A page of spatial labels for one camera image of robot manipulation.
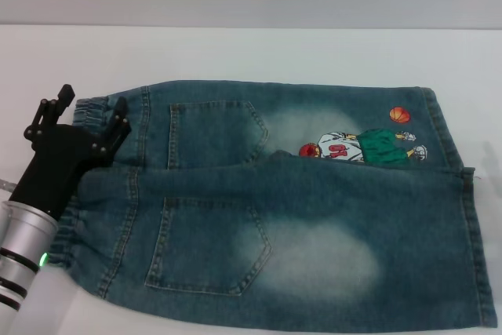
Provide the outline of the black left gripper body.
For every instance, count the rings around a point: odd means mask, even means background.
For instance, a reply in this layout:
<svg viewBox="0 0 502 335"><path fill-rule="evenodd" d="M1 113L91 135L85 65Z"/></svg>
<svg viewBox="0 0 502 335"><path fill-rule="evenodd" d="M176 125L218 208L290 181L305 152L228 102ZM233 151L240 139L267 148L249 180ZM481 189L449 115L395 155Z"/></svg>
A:
<svg viewBox="0 0 502 335"><path fill-rule="evenodd" d="M114 134L93 134L78 126L31 125L24 137L35 155L9 197L59 220L85 172L107 166Z"/></svg>

